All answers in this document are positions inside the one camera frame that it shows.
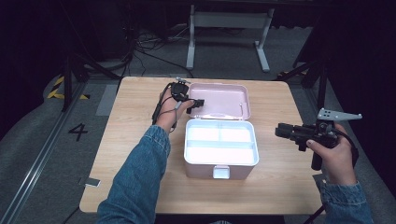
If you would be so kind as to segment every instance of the box compartment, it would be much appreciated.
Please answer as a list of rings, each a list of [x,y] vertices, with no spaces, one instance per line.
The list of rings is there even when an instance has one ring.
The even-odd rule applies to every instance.
[[[188,177],[245,179],[259,162],[253,125],[243,120],[250,117],[247,93],[243,86],[191,84],[191,98],[205,104],[186,125]]]

